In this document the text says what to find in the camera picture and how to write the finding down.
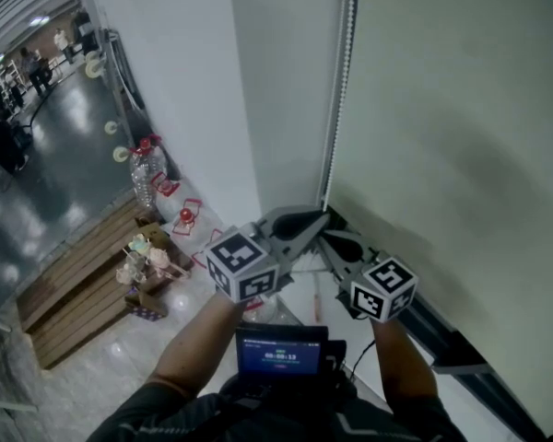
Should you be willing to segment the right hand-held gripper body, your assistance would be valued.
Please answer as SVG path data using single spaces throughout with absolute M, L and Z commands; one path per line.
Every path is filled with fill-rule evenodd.
M 340 288 L 336 298 L 350 316 L 385 323 L 412 303 L 419 276 L 399 258 L 373 248 L 360 248 L 360 256 L 337 260 L 335 277 Z

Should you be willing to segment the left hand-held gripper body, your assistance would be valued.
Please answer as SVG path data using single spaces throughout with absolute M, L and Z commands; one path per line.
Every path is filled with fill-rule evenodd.
M 291 282 L 314 216 L 302 205 L 278 207 L 255 222 L 231 227 L 206 246 L 206 267 L 218 290 L 234 303 L 272 294 Z

